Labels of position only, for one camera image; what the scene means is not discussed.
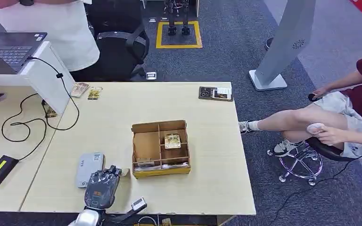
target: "sneaker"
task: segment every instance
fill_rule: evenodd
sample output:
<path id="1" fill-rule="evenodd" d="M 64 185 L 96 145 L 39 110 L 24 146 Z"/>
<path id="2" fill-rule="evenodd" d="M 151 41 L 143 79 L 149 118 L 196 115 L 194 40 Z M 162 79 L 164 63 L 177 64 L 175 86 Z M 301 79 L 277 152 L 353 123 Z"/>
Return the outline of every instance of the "sneaker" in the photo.
<path id="1" fill-rule="evenodd" d="M 287 139 L 283 139 L 281 143 L 277 144 L 274 148 L 274 155 L 277 157 L 287 156 L 293 149 L 303 144 L 303 141 L 299 143 L 292 143 Z"/>
<path id="2" fill-rule="evenodd" d="M 241 132 L 241 134 L 255 132 L 255 130 L 251 130 L 249 128 L 248 122 L 250 122 L 250 121 L 252 121 L 252 120 L 238 122 L 239 123 L 239 131 Z"/>

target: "chrome stool base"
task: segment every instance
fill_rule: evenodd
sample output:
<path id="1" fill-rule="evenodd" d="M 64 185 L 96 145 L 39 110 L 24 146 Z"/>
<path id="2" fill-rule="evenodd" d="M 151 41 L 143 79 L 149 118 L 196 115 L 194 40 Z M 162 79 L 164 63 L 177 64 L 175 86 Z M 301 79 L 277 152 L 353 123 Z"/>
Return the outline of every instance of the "chrome stool base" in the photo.
<path id="1" fill-rule="evenodd" d="M 269 156 L 273 156 L 274 153 L 272 150 L 268 150 L 267 154 Z M 288 166 L 287 163 L 284 161 L 284 158 L 290 157 L 294 159 L 294 162 L 291 166 Z M 315 150 L 313 150 L 306 142 L 304 142 L 299 147 L 292 150 L 287 156 L 279 158 L 281 165 L 286 169 L 286 173 L 283 175 L 280 175 L 279 180 L 281 182 L 285 182 L 287 180 L 287 177 L 289 175 L 293 175 L 298 178 L 307 179 L 307 182 L 314 186 L 316 184 L 316 177 L 321 173 L 322 171 L 322 158 L 321 155 L 319 155 Z M 305 161 L 314 161 L 316 162 L 316 167 L 314 169 L 311 169 Z M 302 172 L 295 172 L 295 166 L 297 164 L 301 164 L 306 170 L 307 173 Z"/>

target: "person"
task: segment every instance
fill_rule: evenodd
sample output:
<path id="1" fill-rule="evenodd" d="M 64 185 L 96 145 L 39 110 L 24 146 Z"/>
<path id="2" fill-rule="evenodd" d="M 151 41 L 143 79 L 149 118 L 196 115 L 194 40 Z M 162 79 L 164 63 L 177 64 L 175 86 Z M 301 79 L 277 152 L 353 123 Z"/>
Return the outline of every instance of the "person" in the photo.
<path id="1" fill-rule="evenodd" d="M 297 110 L 277 112 L 258 121 L 239 122 L 240 132 L 252 133 L 260 130 L 280 131 L 285 138 L 274 148 L 278 157 L 288 155 L 304 140 L 317 137 L 322 143 L 333 145 L 343 152 L 341 156 L 358 158 L 362 155 L 362 59 L 357 61 L 357 71 L 314 91 L 314 99 L 320 100 Z M 336 91 L 358 85 L 352 89 Z M 322 123 L 317 134 L 307 132 L 313 123 Z"/>
<path id="2" fill-rule="evenodd" d="M 0 0 L 0 24 L 8 32 L 47 32 L 60 59 L 76 81 L 95 80 L 99 50 L 88 28 L 84 3 L 92 0 Z"/>

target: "white shirt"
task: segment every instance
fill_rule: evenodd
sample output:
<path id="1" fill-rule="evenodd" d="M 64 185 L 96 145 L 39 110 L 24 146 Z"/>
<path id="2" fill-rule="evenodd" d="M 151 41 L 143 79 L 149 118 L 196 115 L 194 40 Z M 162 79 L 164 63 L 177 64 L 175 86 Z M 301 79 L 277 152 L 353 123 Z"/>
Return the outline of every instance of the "white shirt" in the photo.
<path id="1" fill-rule="evenodd" d="M 0 9 L 0 24 L 8 32 L 47 32 L 45 40 L 52 43 L 69 71 L 89 67 L 99 59 L 99 50 L 88 28 L 84 2 L 50 5 L 17 3 Z"/>

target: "laptop keyboard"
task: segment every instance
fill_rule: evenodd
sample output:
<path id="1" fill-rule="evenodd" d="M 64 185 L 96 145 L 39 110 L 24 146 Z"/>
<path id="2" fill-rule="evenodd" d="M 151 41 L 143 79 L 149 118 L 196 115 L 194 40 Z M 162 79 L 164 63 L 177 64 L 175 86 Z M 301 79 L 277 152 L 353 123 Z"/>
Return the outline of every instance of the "laptop keyboard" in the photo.
<path id="1" fill-rule="evenodd" d="M 28 52 L 30 52 L 31 49 L 31 46 L 0 47 L 0 58 L 10 65 L 15 65 L 20 63 L 25 56 L 28 57 Z"/>

